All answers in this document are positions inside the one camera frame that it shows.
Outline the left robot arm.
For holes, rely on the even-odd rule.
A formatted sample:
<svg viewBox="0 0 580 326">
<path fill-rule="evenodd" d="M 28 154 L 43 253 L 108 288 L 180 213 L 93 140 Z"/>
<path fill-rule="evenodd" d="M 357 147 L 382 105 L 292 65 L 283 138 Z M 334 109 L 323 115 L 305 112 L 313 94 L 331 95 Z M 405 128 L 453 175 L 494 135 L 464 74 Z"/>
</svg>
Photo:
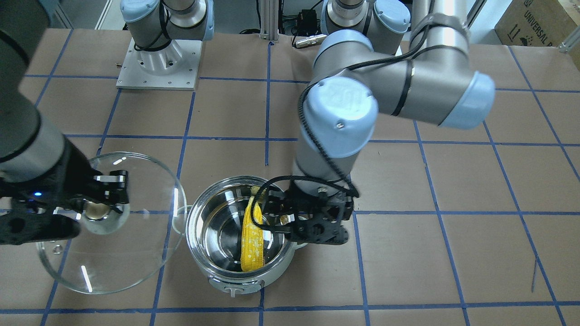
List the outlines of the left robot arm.
<svg viewBox="0 0 580 326">
<path fill-rule="evenodd" d="M 247 221 L 295 243 L 341 245 L 360 196 L 350 179 L 381 114 L 472 129 L 489 114 L 495 84 L 469 66 L 463 0 L 325 0 L 327 37 L 298 99 L 293 171 L 270 179 Z"/>
</svg>

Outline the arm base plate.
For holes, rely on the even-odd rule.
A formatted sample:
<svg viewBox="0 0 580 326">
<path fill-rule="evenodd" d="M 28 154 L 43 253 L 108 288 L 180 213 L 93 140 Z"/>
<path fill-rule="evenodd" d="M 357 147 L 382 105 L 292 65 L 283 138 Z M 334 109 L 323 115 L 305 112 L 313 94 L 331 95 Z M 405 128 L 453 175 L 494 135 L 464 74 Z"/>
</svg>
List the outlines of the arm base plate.
<svg viewBox="0 0 580 326">
<path fill-rule="evenodd" d="M 137 51 L 131 40 L 116 82 L 119 89 L 194 91 L 203 41 L 172 40 L 157 52 Z"/>
</svg>

